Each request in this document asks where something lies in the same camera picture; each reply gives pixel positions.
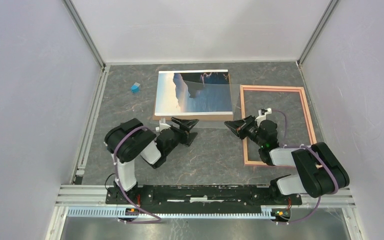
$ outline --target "metal corner post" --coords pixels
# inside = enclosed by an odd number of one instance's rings
[[[97,47],[95,46],[94,42],[92,41],[91,36],[88,33],[88,30],[85,27],[85,24],[83,23],[82,19],[79,16],[79,13],[76,10],[76,7],[74,6],[72,0],[62,0],[65,7],[67,8],[68,12],[70,13],[75,25],[77,26],[78,31],[82,35],[84,41],[86,42],[87,46],[89,47],[90,51],[92,52],[96,62],[100,65],[101,68],[105,68],[105,62],[102,59]]]
[[[329,18],[331,17],[333,11],[335,10],[336,6],[338,5],[340,0],[330,0],[329,4],[327,5],[326,10],[324,11],[323,15],[321,16],[320,20],[318,21],[317,26],[315,27],[310,39],[307,42],[307,45],[304,48],[304,51],[301,53],[301,56],[299,57],[297,64],[298,66],[301,66],[303,62],[306,60],[307,56],[309,55],[311,49],[313,48],[314,44],[316,43],[317,39],[320,36],[320,33],[322,32],[323,28],[325,27],[326,23],[328,22]]]

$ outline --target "white wall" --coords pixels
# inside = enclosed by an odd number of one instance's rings
[[[340,1],[303,73],[368,239],[384,239],[384,1]]]
[[[329,0],[72,0],[106,62],[299,58]]]
[[[44,239],[100,68],[60,0],[0,0],[0,240]]]

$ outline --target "gray floor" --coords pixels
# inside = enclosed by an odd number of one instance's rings
[[[102,185],[114,171],[110,154],[103,141],[106,133],[121,122],[137,118],[152,129],[158,71],[228,69],[233,84],[235,119],[241,118],[239,84],[303,87],[304,82],[294,62],[250,63],[198,63],[160,65],[111,66],[99,110],[86,170],[84,185]],[[140,92],[132,94],[130,86],[140,83]],[[256,115],[262,107],[284,111],[288,116],[289,144],[308,144],[309,136],[298,93],[245,92],[245,111]],[[308,99],[316,138],[321,141],[319,125]],[[274,113],[269,116],[279,125],[279,140],[283,142],[284,120]],[[136,178],[142,184],[268,184],[270,180],[294,173],[288,167],[244,166],[242,141],[222,123],[214,128],[194,128],[198,136],[190,147],[178,146],[158,169],[152,169],[145,161],[136,161]],[[249,159],[258,160],[257,147],[250,142]]]
[[[302,218],[308,210],[293,209]],[[68,217],[62,240],[349,240],[341,209],[319,209],[288,226],[262,219],[164,219],[163,223],[126,225],[113,218]]]

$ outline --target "landscape print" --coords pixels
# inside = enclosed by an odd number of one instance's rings
[[[160,71],[154,115],[194,116],[201,120],[231,119],[233,109],[228,70]]]

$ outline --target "blue cube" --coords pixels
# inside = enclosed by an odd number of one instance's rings
[[[131,92],[132,92],[132,93],[137,93],[137,92],[139,92],[139,86],[140,86],[140,84],[137,83],[137,82],[135,82],[135,83],[133,84],[133,86],[131,86],[131,88],[130,88]]]

